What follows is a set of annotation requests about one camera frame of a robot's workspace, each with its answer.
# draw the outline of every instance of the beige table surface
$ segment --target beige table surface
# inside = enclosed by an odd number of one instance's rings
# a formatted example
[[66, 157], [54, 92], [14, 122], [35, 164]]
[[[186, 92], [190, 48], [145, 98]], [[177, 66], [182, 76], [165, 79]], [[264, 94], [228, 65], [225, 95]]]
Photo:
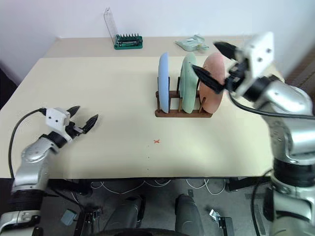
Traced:
[[[198, 64], [205, 58], [198, 56]], [[76, 124], [95, 114], [99, 119], [90, 133], [61, 149], [51, 178], [257, 176], [271, 167], [267, 125], [232, 105], [227, 94], [212, 118], [155, 117], [158, 60], [132, 55], [40, 59], [0, 111], [0, 177], [9, 177], [9, 138], [21, 116], [39, 107], [75, 105], [81, 106], [72, 119]], [[170, 57], [171, 89], [176, 89], [182, 60]], [[280, 76], [273, 66], [269, 73]], [[49, 131], [41, 114], [20, 125], [14, 171], [21, 151]]]

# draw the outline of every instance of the green bit holder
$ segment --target green bit holder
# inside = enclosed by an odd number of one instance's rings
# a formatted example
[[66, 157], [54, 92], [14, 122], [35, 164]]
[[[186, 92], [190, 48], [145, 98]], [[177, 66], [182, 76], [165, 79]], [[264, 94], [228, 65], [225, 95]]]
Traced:
[[142, 42], [142, 36], [139, 36], [139, 34], [132, 34], [131, 36], [130, 34], [126, 34], [126, 36], [116, 34], [114, 48], [116, 50], [139, 49], [142, 48]]

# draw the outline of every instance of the white wall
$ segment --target white wall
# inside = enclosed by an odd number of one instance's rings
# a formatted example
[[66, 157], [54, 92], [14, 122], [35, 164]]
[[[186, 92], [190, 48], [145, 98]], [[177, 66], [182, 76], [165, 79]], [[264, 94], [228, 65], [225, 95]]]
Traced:
[[314, 0], [0, 0], [0, 65], [17, 83], [59, 37], [275, 33], [276, 63], [288, 74], [315, 44]]

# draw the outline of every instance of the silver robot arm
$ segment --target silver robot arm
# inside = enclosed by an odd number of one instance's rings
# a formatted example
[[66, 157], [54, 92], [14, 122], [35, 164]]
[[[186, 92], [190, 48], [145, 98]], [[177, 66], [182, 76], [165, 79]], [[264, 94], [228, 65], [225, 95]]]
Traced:
[[96, 115], [90, 118], [82, 128], [76, 127], [70, 117], [78, 109], [79, 106], [67, 111], [60, 108], [45, 110], [46, 124], [53, 131], [42, 135], [22, 152], [22, 163], [16, 172], [8, 203], [9, 211], [0, 219], [1, 236], [42, 235], [42, 229], [35, 225], [40, 221], [40, 208], [54, 158], [66, 143], [89, 132], [98, 117]]
[[[262, 76], [274, 59], [271, 32], [254, 36], [242, 49], [225, 42], [215, 46], [224, 56], [237, 61], [225, 85], [193, 65], [196, 75], [216, 93], [228, 89], [236, 106], [262, 115], [269, 126], [274, 156], [270, 235], [315, 235], [315, 117], [311, 99], [274, 75]], [[253, 102], [255, 109], [234, 99], [240, 96]]]

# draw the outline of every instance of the green plate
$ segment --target green plate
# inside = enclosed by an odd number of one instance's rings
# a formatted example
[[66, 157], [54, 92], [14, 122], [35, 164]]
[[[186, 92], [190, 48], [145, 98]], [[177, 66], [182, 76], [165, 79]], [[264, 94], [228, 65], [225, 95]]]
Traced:
[[194, 53], [188, 53], [183, 60], [179, 86], [180, 97], [183, 99], [182, 109], [187, 113], [193, 111], [198, 83], [198, 77], [191, 67], [192, 64], [196, 64], [196, 57]]

